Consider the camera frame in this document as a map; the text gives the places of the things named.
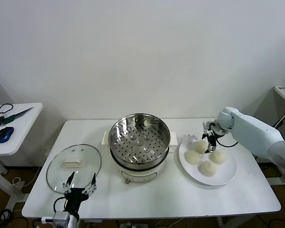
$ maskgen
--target cable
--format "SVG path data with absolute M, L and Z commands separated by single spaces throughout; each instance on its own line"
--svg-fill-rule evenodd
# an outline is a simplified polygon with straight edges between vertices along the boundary
M 173 222 L 170 226 L 168 226 L 168 228 L 171 228 L 174 224 L 182 221 L 184 218 L 177 220 L 176 222 Z
M 274 125 L 274 128 L 278 129 L 281 125 L 280 123 L 285 119 L 285 115 L 282 117 L 282 119 L 280 119 L 275 125 Z
M 265 224 L 266 227 L 269 227 L 268 224 L 259 215 L 257 215 L 257 217 Z
M 58 202 L 58 200 L 62 200 L 62 199 L 65 199 L 65 197 L 59 197 L 57 200 L 55 200 L 55 202 L 53 204 L 53 209 L 54 209 L 55 213 L 56 213 L 56 203 Z
M 177 220 L 176 222 L 174 222 L 174 223 L 172 223 L 170 226 L 168 226 L 168 228 L 171 228 L 171 226 L 173 226 L 174 224 L 176 224 L 176 223 L 182 221 L 183 219 L 184 219 L 184 218 Z
M 281 221 L 281 222 L 284 222 L 285 223 L 285 220 L 283 220 L 283 219 L 279 219 L 279 218 L 274 218 L 274 219 L 272 219 L 272 220 L 270 220 L 269 221 L 269 224 L 268 224 L 268 227 L 270 228 L 270 225 L 271 225 L 271 223 L 273 222 L 273 221 Z
M 238 144 L 238 142 L 236 142 L 235 144 L 233 144 L 233 145 L 231 145 L 231 146 L 225 146 L 225 145 L 223 145 L 223 144 L 221 144 L 221 143 L 219 142 L 219 140 L 218 140 L 217 137 L 215 137 L 215 139 L 216 139 L 216 141 L 217 141 L 217 143 L 218 143 L 219 145 L 221 145 L 221 146 L 223 146 L 223 147 L 227 147 L 227 148 L 234 147 L 234 146 L 236 146 L 236 145 Z
M 8 110 L 6 110 L 5 112 L 1 112 L 1 108 L 5 105 L 10 105 L 10 108 Z M 0 114 L 5 114 L 5 113 L 9 112 L 10 110 L 12 110 L 13 108 L 14 108 L 14 106 L 12 104 L 8 104 L 8 103 L 3 104 L 0 106 Z
M 164 218 L 163 218 L 161 221 L 159 221 L 158 223 L 156 223 L 153 228 L 155 228 L 155 227 L 156 227 L 158 224 L 160 224 L 163 220 L 164 220 Z
M 34 181 L 34 179 L 36 178 L 36 176 L 37 176 L 37 174 L 38 174 L 38 171 L 40 170 L 40 168 L 41 167 L 38 167 L 38 169 L 37 169 L 37 171 L 36 171 L 36 173 L 35 173 L 35 176 L 33 177 L 33 179 L 29 182 L 29 183 L 27 183 L 26 185 L 23 185 L 22 187 L 25 187 L 25 186 L 28 186 L 28 185 L 30 185 L 33 181 Z M 20 177 L 15 177 L 14 179 L 13 179 L 13 181 L 12 181 L 12 185 L 13 186 L 17 186 L 17 184 L 19 184 L 21 182 L 21 178 Z
M 97 225 L 100 225 L 100 224 L 102 224 L 102 223 L 100 222 L 100 223 L 97 223 L 97 224 L 91 224 L 91 225 L 86 226 L 85 228 L 97 226 Z

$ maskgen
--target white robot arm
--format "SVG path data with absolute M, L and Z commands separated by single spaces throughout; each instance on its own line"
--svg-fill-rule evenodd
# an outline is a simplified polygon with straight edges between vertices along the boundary
M 215 121 L 204 123 L 203 137 L 208 138 L 208 150 L 214 151 L 218 138 L 229 132 L 254 155 L 285 168 L 285 141 L 277 129 L 236 108 L 225 107 Z

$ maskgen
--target blue mouse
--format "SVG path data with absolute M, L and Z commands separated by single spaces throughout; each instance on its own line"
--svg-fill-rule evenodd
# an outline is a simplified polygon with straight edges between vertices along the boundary
M 10 139 L 10 136 L 13 134 L 13 127 L 5 127 L 0 130 L 0 143 L 5 143 Z

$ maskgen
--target power cord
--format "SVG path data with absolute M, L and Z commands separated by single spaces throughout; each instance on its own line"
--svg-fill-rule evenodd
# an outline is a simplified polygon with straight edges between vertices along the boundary
M 184 218 L 177 220 L 176 222 L 173 222 L 171 225 L 168 226 L 168 228 L 171 228 L 173 225 L 175 225 L 176 223 L 180 222 L 184 220 Z
M 279 218 L 274 218 L 274 219 L 272 219 L 272 220 L 270 220 L 269 221 L 269 224 L 268 224 L 268 227 L 270 228 L 270 225 L 271 225 L 271 223 L 273 222 L 273 221 L 281 221 L 281 222 L 284 222 L 285 223 L 285 220 L 283 220 L 283 219 L 279 219 Z
M 264 225 L 267 227 L 267 228 L 271 228 L 271 224 L 273 221 L 281 221 L 281 222 L 284 222 L 285 223 L 285 220 L 283 219 L 279 219 L 279 218 L 273 218 L 272 220 L 269 221 L 269 223 L 267 224 L 259 215 L 257 215 L 257 217 L 264 223 Z
M 280 119 L 279 121 L 277 121 L 277 122 L 274 124 L 274 128 L 278 129 L 280 126 L 282 126 L 284 119 L 285 119 L 285 115 L 282 117 L 282 119 Z
M 35 176 L 33 177 L 33 179 L 32 179 L 29 183 L 27 183 L 26 185 L 23 185 L 22 187 L 25 187 L 25 186 L 30 185 L 30 184 L 35 180 L 35 178 L 37 177 L 37 174 L 38 174 L 38 171 L 40 170 L 40 168 L 41 168 L 41 167 L 38 167 L 38 169 L 37 169 L 37 171 L 36 171 L 36 174 L 35 174 Z M 13 179 L 13 181 L 12 181 L 12 185 L 17 187 L 17 185 L 18 185 L 20 182 L 21 182 L 21 178 L 20 178 L 20 177 L 15 177 L 15 178 Z
M 29 227 L 29 221 L 25 217 L 13 218 L 12 212 L 9 209 L 4 209 L 0 211 L 0 228 L 7 227 L 11 223 L 11 221 L 14 221 L 16 219 L 24 219 L 27 223 L 26 228 Z

